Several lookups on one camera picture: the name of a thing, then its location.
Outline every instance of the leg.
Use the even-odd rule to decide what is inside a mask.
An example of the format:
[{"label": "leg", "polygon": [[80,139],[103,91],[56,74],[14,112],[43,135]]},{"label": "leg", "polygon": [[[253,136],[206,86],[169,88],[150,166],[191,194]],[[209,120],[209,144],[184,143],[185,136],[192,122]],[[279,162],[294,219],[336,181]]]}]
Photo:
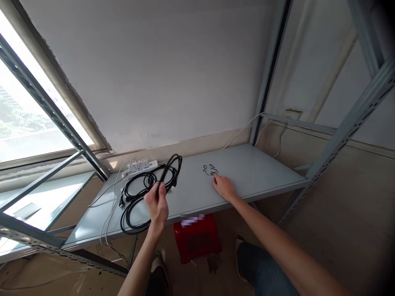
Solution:
[{"label": "leg", "polygon": [[297,295],[281,267],[265,250],[241,243],[237,262],[240,275],[255,288],[255,295]]},{"label": "leg", "polygon": [[159,253],[155,253],[146,296],[169,296],[170,284],[167,279],[165,264]]}]

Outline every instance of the black cable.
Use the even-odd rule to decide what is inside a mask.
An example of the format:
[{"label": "black cable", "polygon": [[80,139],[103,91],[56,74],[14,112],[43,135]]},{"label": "black cable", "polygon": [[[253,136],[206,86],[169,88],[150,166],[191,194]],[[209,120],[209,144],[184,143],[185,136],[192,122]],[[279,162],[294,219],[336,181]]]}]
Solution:
[{"label": "black cable", "polygon": [[[172,167],[171,165],[173,164],[173,162],[175,162],[176,160],[178,160],[178,168],[175,169],[174,167]],[[168,193],[171,189],[171,187],[176,187],[177,185],[177,178],[178,178],[178,174],[180,173],[180,169],[181,169],[181,164],[182,164],[182,156],[178,155],[178,154],[174,154],[172,157],[170,157],[169,161],[167,162],[167,164],[162,164],[161,166],[158,166],[156,169],[149,171],[149,172],[142,172],[136,176],[134,176],[133,178],[131,178],[125,185],[124,188],[124,195],[125,195],[125,202],[130,202],[130,204],[128,204],[128,206],[126,207],[126,209],[124,210],[124,212],[122,213],[121,216],[121,221],[120,221],[120,225],[121,225],[121,230],[123,233],[125,234],[138,234],[140,232],[143,232],[144,230],[146,230],[150,223],[151,220],[148,220],[147,222],[140,224],[140,225],[132,225],[130,222],[130,214],[132,212],[132,209],[141,201],[144,199],[144,195],[147,194],[152,186],[155,184],[155,182],[157,181],[157,177],[154,174],[156,171],[160,170],[160,169],[164,169],[161,178],[159,179],[159,182],[164,182],[165,181],[165,177],[167,174],[167,171],[170,171],[172,174],[171,179],[165,184],[166,186],[166,193]],[[131,185],[131,183],[138,179],[144,177],[143,180],[143,184],[144,184],[144,189],[141,190],[139,193],[137,193],[136,195],[131,195],[128,191],[129,186]],[[158,194],[159,194],[159,186],[158,186],[158,190],[156,191],[156,196],[158,198]],[[122,200],[122,198],[120,199],[119,202],[120,206],[124,205],[124,202]],[[126,230],[123,227],[123,219],[125,218],[126,224],[132,229],[132,230]]]}]

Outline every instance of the power strip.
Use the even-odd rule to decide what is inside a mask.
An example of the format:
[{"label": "power strip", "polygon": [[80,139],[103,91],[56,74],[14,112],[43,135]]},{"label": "power strip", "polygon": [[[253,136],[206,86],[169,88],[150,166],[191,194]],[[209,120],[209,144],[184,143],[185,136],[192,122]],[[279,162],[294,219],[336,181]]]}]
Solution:
[{"label": "power strip", "polygon": [[[145,172],[145,171],[152,171],[153,169],[156,169],[157,167],[158,167],[158,161],[157,160],[153,160],[153,161],[149,162],[149,167],[142,168],[142,169],[139,169],[139,170],[136,169],[136,167],[134,165],[132,165],[130,167],[129,178],[131,178],[131,177],[133,177],[133,176],[135,176],[135,175],[137,175],[139,173]],[[124,170],[123,173],[122,173],[122,178],[126,177],[128,174],[129,174],[129,169]]]}]

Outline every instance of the left hand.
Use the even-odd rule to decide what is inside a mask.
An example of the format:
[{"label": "left hand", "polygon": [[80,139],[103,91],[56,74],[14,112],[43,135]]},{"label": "left hand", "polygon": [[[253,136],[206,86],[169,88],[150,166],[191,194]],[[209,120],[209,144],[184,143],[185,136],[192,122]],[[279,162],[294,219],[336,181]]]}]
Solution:
[{"label": "left hand", "polygon": [[[156,190],[159,186],[159,196],[156,196]],[[154,233],[160,235],[166,225],[167,217],[169,216],[169,208],[166,201],[166,186],[164,183],[159,185],[156,182],[151,190],[144,196],[144,201],[147,205],[149,216],[151,217],[150,229]]]}]

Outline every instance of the red stool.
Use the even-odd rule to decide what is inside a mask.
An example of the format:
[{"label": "red stool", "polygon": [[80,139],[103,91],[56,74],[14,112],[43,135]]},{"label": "red stool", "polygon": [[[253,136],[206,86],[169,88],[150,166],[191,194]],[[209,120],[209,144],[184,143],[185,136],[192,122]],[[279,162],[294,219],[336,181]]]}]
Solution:
[{"label": "red stool", "polygon": [[205,215],[203,220],[184,227],[181,226],[181,222],[174,223],[174,235],[181,264],[188,263],[192,258],[221,252],[221,242],[212,214]]}]

